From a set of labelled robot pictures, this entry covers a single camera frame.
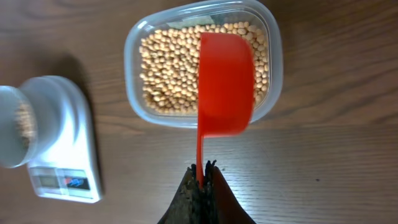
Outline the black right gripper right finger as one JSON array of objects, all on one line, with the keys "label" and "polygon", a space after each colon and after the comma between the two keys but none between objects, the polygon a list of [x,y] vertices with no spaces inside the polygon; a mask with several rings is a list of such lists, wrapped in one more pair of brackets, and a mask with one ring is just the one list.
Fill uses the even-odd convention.
[{"label": "black right gripper right finger", "polygon": [[204,193],[202,197],[202,223],[256,223],[237,201],[220,169],[216,166],[216,160],[206,163]]}]

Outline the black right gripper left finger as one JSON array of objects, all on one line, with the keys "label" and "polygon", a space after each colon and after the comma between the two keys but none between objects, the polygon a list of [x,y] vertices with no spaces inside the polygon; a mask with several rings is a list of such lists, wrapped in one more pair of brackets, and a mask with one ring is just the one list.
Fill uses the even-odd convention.
[{"label": "black right gripper left finger", "polygon": [[187,168],[183,179],[158,224],[201,223],[201,198],[196,179],[196,165]]}]

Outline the white digital kitchen scale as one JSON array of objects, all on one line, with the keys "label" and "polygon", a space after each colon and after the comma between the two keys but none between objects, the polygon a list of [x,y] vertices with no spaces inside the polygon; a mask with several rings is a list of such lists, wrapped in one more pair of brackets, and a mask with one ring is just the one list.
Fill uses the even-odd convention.
[{"label": "white digital kitchen scale", "polygon": [[32,78],[22,89],[46,97],[60,122],[55,142],[27,165],[36,195],[80,203],[100,201],[93,121],[83,92],[60,76]]}]

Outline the red plastic measuring scoop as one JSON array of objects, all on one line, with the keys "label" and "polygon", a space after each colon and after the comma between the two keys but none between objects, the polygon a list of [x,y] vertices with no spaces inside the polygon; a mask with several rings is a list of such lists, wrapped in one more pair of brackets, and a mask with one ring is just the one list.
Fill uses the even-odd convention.
[{"label": "red plastic measuring scoop", "polygon": [[203,140],[243,132],[254,109],[254,60],[251,47],[234,34],[201,35],[198,70],[196,175],[204,184]]}]

